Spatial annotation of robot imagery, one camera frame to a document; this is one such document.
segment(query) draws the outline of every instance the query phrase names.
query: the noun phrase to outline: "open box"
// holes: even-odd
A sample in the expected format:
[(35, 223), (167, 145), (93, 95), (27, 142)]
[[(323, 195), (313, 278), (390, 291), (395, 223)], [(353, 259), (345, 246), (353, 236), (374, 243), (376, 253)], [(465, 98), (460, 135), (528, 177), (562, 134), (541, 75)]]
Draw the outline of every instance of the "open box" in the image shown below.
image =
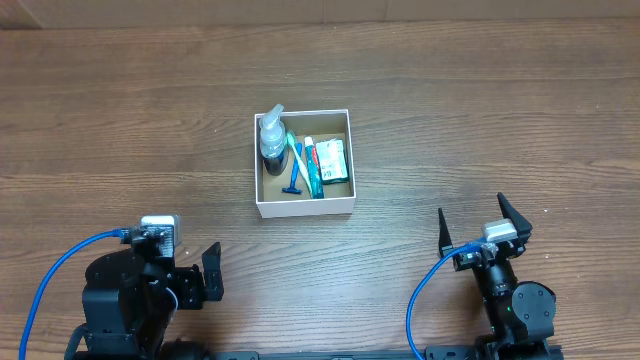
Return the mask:
[[(324, 199), (311, 199), (309, 189), (304, 179), (298, 174), (296, 188), (302, 190), (302, 195), (287, 194), (282, 188), (289, 187), (291, 169), (295, 156), (289, 148), (287, 167), (279, 176), (271, 176), (262, 161), (260, 154), (260, 118), (265, 114), (254, 117), (255, 132), (255, 175), (256, 175), (256, 205), (263, 218), (305, 216), (321, 214), (350, 214), (356, 201), (356, 186), (353, 172), (353, 154), (351, 151), (351, 128), (348, 110), (319, 110), (283, 112), (280, 119), (287, 131), (292, 130), (296, 139), (304, 144), (304, 137), (313, 137), (314, 143), (325, 140), (341, 139), (344, 141), (349, 181), (324, 185)], [(304, 147), (300, 154), (306, 166)]]

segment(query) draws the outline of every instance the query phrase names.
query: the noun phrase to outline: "dark wooden surface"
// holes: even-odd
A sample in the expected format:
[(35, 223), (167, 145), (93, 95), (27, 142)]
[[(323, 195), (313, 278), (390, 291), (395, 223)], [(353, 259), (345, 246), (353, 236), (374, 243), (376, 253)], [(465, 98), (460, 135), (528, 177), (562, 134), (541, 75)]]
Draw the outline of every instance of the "dark wooden surface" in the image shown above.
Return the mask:
[[(520, 280), (558, 295), (567, 358), (640, 357), (640, 20), (0, 32), (0, 357), (72, 245), (148, 213), (183, 219), (179, 265), (223, 248), (226, 293), (167, 338), (259, 352), (408, 349), (436, 209), (479, 235), (504, 192), (534, 224)], [(262, 220), (252, 118), (348, 108), (352, 216)], [(50, 282), (29, 345), (59, 359), (84, 270)], [(419, 346), (489, 331), (471, 273), (419, 298)]]

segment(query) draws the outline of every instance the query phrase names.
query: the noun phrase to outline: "soap bottle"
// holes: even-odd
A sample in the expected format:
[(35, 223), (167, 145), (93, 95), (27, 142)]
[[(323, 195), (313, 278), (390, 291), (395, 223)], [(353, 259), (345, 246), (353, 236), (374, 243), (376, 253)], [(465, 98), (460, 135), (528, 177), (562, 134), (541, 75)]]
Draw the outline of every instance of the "soap bottle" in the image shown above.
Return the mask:
[(260, 119), (260, 153), (269, 175), (278, 176), (287, 167), (286, 131), (280, 121), (284, 106), (278, 104)]

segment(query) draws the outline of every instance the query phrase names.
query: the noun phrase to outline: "blue cable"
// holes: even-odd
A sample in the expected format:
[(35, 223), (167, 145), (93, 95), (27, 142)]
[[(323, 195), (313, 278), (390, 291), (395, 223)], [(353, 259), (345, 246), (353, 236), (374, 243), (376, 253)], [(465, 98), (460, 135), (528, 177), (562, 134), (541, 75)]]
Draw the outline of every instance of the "blue cable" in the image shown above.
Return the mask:
[(71, 248), (71, 250), (67, 251), (66, 254), (62, 255), (62, 257), (56, 261), (55, 264), (49, 269), (47, 275), (45, 275), (44, 279), (40, 283), (38, 287), (38, 291), (36, 292), (36, 296), (33, 298), (33, 304), (31, 304), (31, 311), (29, 311), (29, 316), (27, 317), (27, 323), (24, 325), (24, 332), (22, 333), (22, 340), (20, 341), (20, 352), (19, 359), (25, 360), (27, 356), (27, 342), (29, 341), (29, 334), (31, 333), (31, 327), (33, 327), (33, 321), (36, 318), (36, 312), (38, 312), (38, 305), (40, 305), (40, 300), (42, 299), (42, 295), (44, 294), (44, 289), (47, 287), (47, 283), (53, 277), (53, 274), (58, 270), (58, 268), (68, 259), (71, 255), (78, 252), (80, 249), (85, 246), (94, 243), (98, 240), (108, 238), (108, 237), (119, 237), (122, 238), (122, 230), (115, 229), (107, 232), (103, 232), (102, 234), (94, 235), (87, 240), (79, 243), (78, 245)]
[(416, 287), (416, 290), (413, 292), (413, 295), (411, 295), (411, 300), (409, 300), (409, 306), (407, 306), (407, 320), (406, 320), (406, 328), (407, 328), (407, 339), (409, 340), (409, 346), (411, 347), (411, 351), (413, 351), (413, 354), (416, 356), (416, 358), (418, 360), (425, 360), (422, 355), (420, 355), (420, 352), (418, 351), (418, 349), (416, 348), (416, 344), (413, 343), (413, 337), (411, 336), (411, 313), (413, 312), (413, 304), (416, 302), (416, 299), (418, 298), (418, 294), (420, 294), (420, 291), (422, 290), (422, 288), (427, 285), (427, 282), (429, 282), (429, 280), (431, 280), (431, 277), (433, 277), (433, 275), (436, 273), (436, 271), (438, 271), (438, 269), (447, 262), (447, 260), (451, 259), (452, 257), (460, 254), (460, 253), (464, 253), (464, 252), (474, 252), (474, 251), (478, 251), (480, 249), (480, 246), (477, 245), (477, 242), (480, 242), (484, 239), (478, 239), (475, 240), (473, 242), (470, 242), (468, 244), (466, 244), (465, 246), (459, 247), (453, 251), (451, 251), (450, 253), (448, 253), (447, 255), (445, 255), (442, 259), (440, 259), (440, 261), (438, 261), (429, 271), (429, 273), (427, 273), (427, 276), (424, 277), (424, 279), (422, 279), (422, 281), (420, 282), (420, 284), (418, 284), (418, 287)]

